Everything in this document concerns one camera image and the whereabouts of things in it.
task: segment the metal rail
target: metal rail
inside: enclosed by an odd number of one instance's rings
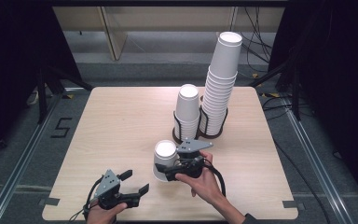
[[[284,105],[291,104],[288,99],[282,98],[282,103]],[[310,160],[310,164],[315,172],[316,176],[321,183],[321,186],[324,190],[324,193],[330,202],[331,207],[333,208],[336,217],[341,224],[350,224],[353,223],[351,215],[345,205],[344,201],[342,200],[341,196],[338,193],[336,186],[333,184],[329,174],[327,173],[321,159],[318,156],[315,148],[313,147],[308,135],[302,126],[301,121],[297,120],[296,116],[293,114],[292,111],[287,113],[287,116],[290,119],[290,122],[295,129],[298,139],[301,142],[302,147],[304,148],[308,159]]]
[[[3,186],[0,192],[0,219],[4,214],[7,205],[13,196],[14,191],[18,183],[20,182],[32,156],[34,155],[34,151],[42,137],[43,132],[48,124],[48,120],[51,117],[52,112],[54,111],[55,107],[57,106],[58,102],[62,98],[61,94],[54,95],[51,99],[51,103],[49,104],[48,113],[46,114],[45,119],[37,124],[34,133],[28,142],[28,145],[24,149],[21,154],[20,159],[18,160],[13,172],[11,173],[10,177],[8,178],[6,184]]]

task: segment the hand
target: hand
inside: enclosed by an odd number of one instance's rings
[[[87,224],[111,224],[115,220],[116,215],[127,208],[127,204],[120,203],[112,209],[104,210],[98,205],[98,200],[96,200],[91,203],[89,207],[90,210]]]
[[[213,162],[211,153],[200,151],[200,154],[210,163]],[[208,168],[203,167],[202,174],[198,178],[192,178],[184,174],[176,174],[175,178],[187,183],[191,187],[191,195],[193,197],[198,194],[201,199],[211,204],[228,223],[240,224],[245,220],[245,216],[222,194],[214,173]]]
[[[213,162],[211,153],[200,151],[200,154],[210,163]],[[193,197],[198,194],[201,199],[213,206],[215,206],[217,201],[225,198],[217,185],[214,173],[206,167],[202,168],[202,174],[199,178],[192,178],[184,174],[176,174],[175,178],[187,183],[191,187],[191,194]]]

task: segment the sleeve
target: sleeve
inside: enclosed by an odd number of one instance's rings
[[[246,219],[243,221],[242,224],[258,224],[257,219],[252,217],[249,213],[245,215]]]

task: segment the table surface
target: table surface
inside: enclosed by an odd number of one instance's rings
[[[43,218],[68,220],[85,203],[94,182],[112,169],[133,176],[120,192],[133,193],[150,184],[140,206],[126,209],[118,220],[223,220],[190,187],[179,181],[161,182],[153,173],[154,147],[172,140],[172,115],[180,87],[95,88],[68,148]],[[204,88],[199,87],[200,95]],[[235,87],[222,135],[200,140],[213,143],[213,165],[222,174],[227,198],[244,214],[259,219],[294,219],[296,208],[277,149],[255,89]]]

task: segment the gray floor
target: gray floor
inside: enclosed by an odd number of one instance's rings
[[[185,83],[202,86],[216,41],[216,33],[130,33],[120,60],[114,62],[110,58],[104,34],[86,32],[80,35],[78,32],[69,32],[66,36],[83,79],[94,86],[180,86]],[[272,46],[274,34],[263,34],[263,39]],[[252,49],[263,53],[256,45],[252,45]],[[255,70],[265,71],[267,67],[267,63],[243,50],[236,85],[248,85],[253,81],[253,74],[265,74]],[[275,93],[274,84],[278,78],[274,77],[263,83],[256,88],[257,92]],[[70,82],[63,84],[65,87],[75,87]],[[43,205],[39,204],[51,191],[88,97],[89,94],[82,91],[59,100],[14,194],[5,207],[5,212],[0,217],[0,223],[47,223],[41,216]],[[260,96],[260,103],[264,104],[268,99],[270,98]],[[284,101],[277,98],[269,101],[266,107],[282,104]],[[345,164],[333,155],[334,147],[318,118],[312,115],[306,95],[301,97],[300,112],[301,124],[347,206],[352,223],[358,223],[358,186]],[[299,205],[299,216],[295,220],[263,220],[261,223],[327,223],[322,208],[325,209],[330,223],[340,223],[288,114],[288,107],[265,111],[271,134],[284,151],[282,153],[277,149],[291,191]],[[52,138],[52,135],[63,134],[63,130],[56,130],[61,118],[71,118],[62,122],[65,127],[70,127],[69,132],[64,138]],[[30,105],[23,110],[7,134],[7,147],[0,148],[0,191],[9,179],[21,153],[27,148],[37,119],[37,105]],[[309,186],[295,166],[306,178]],[[310,189],[315,191],[323,207]]]

